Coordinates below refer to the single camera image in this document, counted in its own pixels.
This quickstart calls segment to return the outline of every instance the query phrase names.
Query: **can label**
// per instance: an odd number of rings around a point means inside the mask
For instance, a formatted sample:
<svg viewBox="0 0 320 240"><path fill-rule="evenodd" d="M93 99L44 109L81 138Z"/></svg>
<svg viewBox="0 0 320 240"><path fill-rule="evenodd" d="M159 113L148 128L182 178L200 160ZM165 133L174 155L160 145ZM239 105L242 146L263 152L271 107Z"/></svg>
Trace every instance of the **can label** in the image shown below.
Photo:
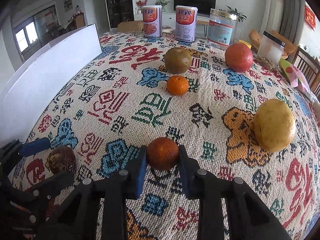
<svg viewBox="0 0 320 240"><path fill-rule="evenodd" d="M233 27L214 21L209 21L207 39L221 46L228 47Z"/></svg>
<svg viewBox="0 0 320 240"><path fill-rule="evenodd" d="M197 10L176 9L176 33L178 41L193 42L196 39Z"/></svg>
<svg viewBox="0 0 320 240"><path fill-rule="evenodd" d="M146 38L159 38L162 35L161 10L159 8L143 9L143 32Z"/></svg>

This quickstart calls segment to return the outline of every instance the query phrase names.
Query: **picture frame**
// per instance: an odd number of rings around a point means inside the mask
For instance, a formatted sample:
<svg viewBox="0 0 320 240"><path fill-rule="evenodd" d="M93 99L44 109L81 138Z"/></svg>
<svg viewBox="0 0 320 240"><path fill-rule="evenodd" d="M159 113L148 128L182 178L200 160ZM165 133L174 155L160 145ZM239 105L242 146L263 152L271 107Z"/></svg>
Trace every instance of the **picture frame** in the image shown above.
<svg viewBox="0 0 320 240"><path fill-rule="evenodd" d="M316 28L316 15L307 5L305 5L304 20L313 30Z"/></svg>
<svg viewBox="0 0 320 240"><path fill-rule="evenodd" d="M68 12L72 9L72 0L63 0L64 11Z"/></svg>

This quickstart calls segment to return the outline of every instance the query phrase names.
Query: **patterned tablecloth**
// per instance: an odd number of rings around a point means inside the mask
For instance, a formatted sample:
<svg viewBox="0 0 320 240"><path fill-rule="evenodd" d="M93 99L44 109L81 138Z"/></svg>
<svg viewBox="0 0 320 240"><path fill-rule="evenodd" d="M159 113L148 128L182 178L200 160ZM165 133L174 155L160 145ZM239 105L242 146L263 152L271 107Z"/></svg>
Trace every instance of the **patterned tablecloth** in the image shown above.
<svg viewBox="0 0 320 240"><path fill-rule="evenodd" d="M223 51L201 39L178 42L172 33L152 40L141 33L105 34L100 42L102 54L60 90L28 141L48 137L51 148L70 146L77 185L124 168L141 145L171 138L217 177L242 177L290 236L303 239L319 217L320 122L312 104L281 73L256 63L235 73ZM172 74L164 54L173 47L192 55L183 96L166 91ZM285 101L297 116L294 140L278 153L262 150L251 130L257 107L270 98ZM23 158L13 185L26 190L52 176L46 163L50 151ZM51 200L50 210L73 188ZM185 199L177 167L163 172L148 167L141 198L127 201L127 207L129 239L196 239L199 202ZM226 217L224 222L228 239ZM101 230L101 217L98 225Z"/></svg>

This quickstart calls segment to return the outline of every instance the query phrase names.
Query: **plastic jar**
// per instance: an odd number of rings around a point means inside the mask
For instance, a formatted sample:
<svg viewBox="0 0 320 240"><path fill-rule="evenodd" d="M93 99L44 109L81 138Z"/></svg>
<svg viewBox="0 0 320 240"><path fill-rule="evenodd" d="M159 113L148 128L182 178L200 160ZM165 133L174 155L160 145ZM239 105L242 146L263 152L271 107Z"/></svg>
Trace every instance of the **plastic jar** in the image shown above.
<svg viewBox="0 0 320 240"><path fill-rule="evenodd" d="M257 56L266 58L271 61L274 66L277 66L281 59L284 46L285 43L283 41L264 31Z"/></svg>
<svg viewBox="0 0 320 240"><path fill-rule="evenodd" d="M233 44L238 16L225 11L211 9L207 39L211 46L226 50Z"/></svg>

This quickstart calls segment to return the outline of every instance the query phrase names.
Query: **green fruit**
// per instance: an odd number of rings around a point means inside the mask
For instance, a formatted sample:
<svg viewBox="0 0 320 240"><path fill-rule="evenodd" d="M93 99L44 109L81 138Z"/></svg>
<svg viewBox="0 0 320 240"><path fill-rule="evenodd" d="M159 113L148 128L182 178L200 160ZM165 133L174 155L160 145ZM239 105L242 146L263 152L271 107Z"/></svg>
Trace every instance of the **green fruit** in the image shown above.
<svg viewBox="0 0 320 240"><path fill-rule="evenodd" d="M191 66L190 52L183 48L172 48L164 55L164 64L172 74L186 72Z"/></svg>

